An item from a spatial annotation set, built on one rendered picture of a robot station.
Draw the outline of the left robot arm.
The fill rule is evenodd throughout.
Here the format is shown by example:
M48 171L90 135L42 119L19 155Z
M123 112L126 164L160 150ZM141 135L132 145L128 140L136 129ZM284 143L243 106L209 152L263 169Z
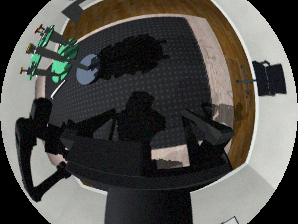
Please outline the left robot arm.
M57 171L53 173L52 176L49 176L43 183L33 186L31 156L33 147L37 145L37 139L45 141L45 152L47 153L57 155L57 153L65 152L65 145L60 141L61 131L63 131L63 129L56 127L56 125L48 124L51 111L52 101L45 99L45 97L39 97L39 99L33 100L29 120L25 119L25 117L19 117L15 125L16 149L17 155L19 155L17 156L17 160L19 160L21 177L23 177L21 180L24 181L24 188L27 190L29 196L31 196L31 198L33 197L32 200L36 202L41 201L43 194L51 189L57 181L64 179L64 177L68 179L68 177L72 176L71 173L65 171L65 165L67 165L67 163L61 161L56 167ZM17 139L17 137L19 137L19 139ZM37 196L37 194L39 194L39 196Z

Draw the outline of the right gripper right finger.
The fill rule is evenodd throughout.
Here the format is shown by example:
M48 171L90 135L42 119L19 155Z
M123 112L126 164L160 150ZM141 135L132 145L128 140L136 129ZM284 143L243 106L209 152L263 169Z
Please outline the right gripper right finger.
M184 125L186 147L188 147L189 164L200 164L209 152L218 151L226 147L227 143L234 136L234 131L225 124L210 120L208 117L197 115L188 109L182 109L182 125ZM196 127L205 133L205 139L201 145L198 144L196 136L190 127L192 121ZM198 148L200 147L200 148Z

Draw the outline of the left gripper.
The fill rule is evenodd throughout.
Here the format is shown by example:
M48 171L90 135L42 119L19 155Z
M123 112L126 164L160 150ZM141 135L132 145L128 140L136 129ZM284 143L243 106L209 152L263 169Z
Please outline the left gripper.
M61 135L63 135L63 132L65 131L65 129L67 129L67 127L69 127L69 125L72 125L74 123L71 119L68 119L67 124L65 124L64 121L61 121L61 127L60 128L63 129L63 131L61 131ZM68 153L69 153L68 149L65 149L65 152L64 153L59 153L59 155L63 155L63 159L67 159Z

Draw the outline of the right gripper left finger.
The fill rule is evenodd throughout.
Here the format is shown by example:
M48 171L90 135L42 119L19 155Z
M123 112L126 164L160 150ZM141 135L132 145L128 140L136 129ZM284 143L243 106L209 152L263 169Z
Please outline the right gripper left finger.
M109 109L101 115L90 117L90 119L82 120L80 123L69 125L64 132L73 133L73 135L84 136L84 137L93 137L93 132L97 131L101 125L104 125L106 121L109 121L108 127L105 129L104 140L112 140L114 125L116 125L116 109Z

